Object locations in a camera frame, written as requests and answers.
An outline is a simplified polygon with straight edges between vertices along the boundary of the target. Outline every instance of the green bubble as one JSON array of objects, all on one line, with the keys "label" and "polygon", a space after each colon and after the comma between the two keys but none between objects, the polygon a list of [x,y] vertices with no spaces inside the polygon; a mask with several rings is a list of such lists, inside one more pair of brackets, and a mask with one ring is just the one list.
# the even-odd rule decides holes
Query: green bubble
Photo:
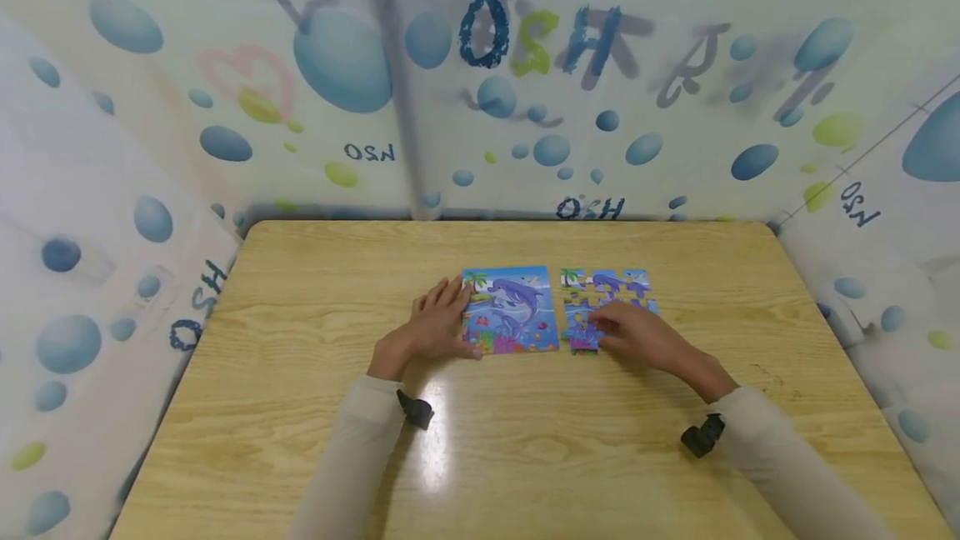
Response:
[{"label": "green bubble", "polygon": [[803,191],[803,201],[807,204],[807,212],[815,213],[833,198],[833,185],[830,182],[815,182]]},{"label": "green bubble", "polygon": [[32,465],[36,465],[38,460],[43,458],[46,451],[47,445],[43,442],[31,442],[13,454],[10,468],[13,471],[23,471]]},{"label": "green bubble", "polygon": [[330,161],[323,166],[323,173],[327,174],[331,182],[344,188],[353,188],[360,180],[358,173],[345,162]]},{"label": "green bubble", "polygon": [[953,348],[953,338],[950,337],[950,334],[944,332],[943,330],[934,330],[927,334],[927,342],[930,343],[930,346],[933,348],[939,348],[942,351],[947,351]]}]

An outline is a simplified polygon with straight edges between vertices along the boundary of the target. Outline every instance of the table surface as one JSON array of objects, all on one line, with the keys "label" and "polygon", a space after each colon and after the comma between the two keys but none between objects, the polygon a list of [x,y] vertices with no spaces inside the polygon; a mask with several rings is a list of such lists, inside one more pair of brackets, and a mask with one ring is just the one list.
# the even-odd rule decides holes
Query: table surface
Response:
[{"label": "table surface", "polygon": [[[750,222],[261,222],[114,539],[283,538],[353,379],[462,268],[646,268],[662,316],[762,389],[902,538],[951,538],[775,237]],[[553,295],[556,312],[561,298]],[[680,382],[569,351],[418,366],[369,538],[790,538]]]}]

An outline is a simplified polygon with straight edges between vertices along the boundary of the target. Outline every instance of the finger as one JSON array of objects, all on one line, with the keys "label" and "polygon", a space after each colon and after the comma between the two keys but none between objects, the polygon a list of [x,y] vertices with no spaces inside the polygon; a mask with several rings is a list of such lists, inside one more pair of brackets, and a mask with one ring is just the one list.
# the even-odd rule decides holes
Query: finger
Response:
[{"label": "finger", "polygon": [[431,287],[430,292],[426,293],[426,302],[423,304],[423,307],[428,308],[436,305],[437,299],[440,298],[440,293],[443,292],[443,289],[446,287],[446,278],[442,279],[440,282],[437,282],[437,286]]},{"label": "finger", "polygon": [[447,287],[443,289],[443,292],[440,293],[440,298],[437,300],[440,303],[441,307],[446,307],[453,302],[453,299],[457,297],[460,293],[460,290],[463,283],[463,276],[456,276],[453,280],[450,280],[450,283],[447,284]]},{"label": "finger", "polygon": [[426,302],[425,294],[422,296],[417,296],[417,298],[414,299],[414,304],[410,308],[410,314],[416,315],[417,313],[423,311],[423,305],[425,302]]}]

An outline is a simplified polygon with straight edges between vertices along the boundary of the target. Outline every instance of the partially assembled puzzle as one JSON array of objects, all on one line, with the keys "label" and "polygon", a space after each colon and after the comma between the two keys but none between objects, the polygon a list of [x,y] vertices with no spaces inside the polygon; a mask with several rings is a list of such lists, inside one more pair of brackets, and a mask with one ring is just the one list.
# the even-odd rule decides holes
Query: partially assembled puzzle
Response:
[{"label": "partially assembled puzzle", "polygon": [[594,269],[586,274],[583,269],[560,270],[560,295],[567,326],[560,338],[570,343],[574,355],[598,354],[598,344],[603,335],[588,321],[589,313],[613,301],[624,301],[659,313],[657,301],[647,296],[650,279],[646,269],[623,269],[618,274],[614,269]]}]

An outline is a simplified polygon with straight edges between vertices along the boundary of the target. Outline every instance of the sleeve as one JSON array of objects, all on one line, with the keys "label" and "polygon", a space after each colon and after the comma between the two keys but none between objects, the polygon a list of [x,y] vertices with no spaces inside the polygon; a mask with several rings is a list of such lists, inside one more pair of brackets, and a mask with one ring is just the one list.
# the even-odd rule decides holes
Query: sleeve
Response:
[{"label": "sleeve", "polygon": [[403,428],[399,382],[361,376],[347,391],[287,536],[361,538],[380,478]]},{"label": "sleeve", "polygon": [[710,405],[720,446],[798,540],[894,538],[876,513],[763,394],[740,387]]}]

